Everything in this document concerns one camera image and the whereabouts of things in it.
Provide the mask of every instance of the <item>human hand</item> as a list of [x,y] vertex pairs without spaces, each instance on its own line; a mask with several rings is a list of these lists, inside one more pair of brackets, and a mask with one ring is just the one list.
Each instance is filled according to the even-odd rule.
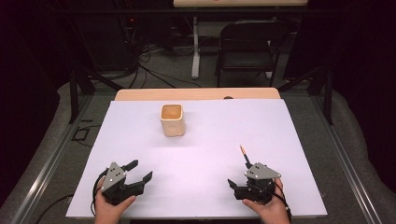
[[100,190],[104,180],[103,177],[97,186],[99,190],[96,191],[95,199],[95,224],[117,224],[121,214],[136,200],[136,196],[131,196],[118,205],[108,203]]
[[[284,198],[282,181],[276,178],[275,182],[277,184],[275,194]],[[265,224],[290,224],[285,204],[276,196],[273,196],[267,204],[255,203],[248,199],[244,199],[242,203],[255,211]]]

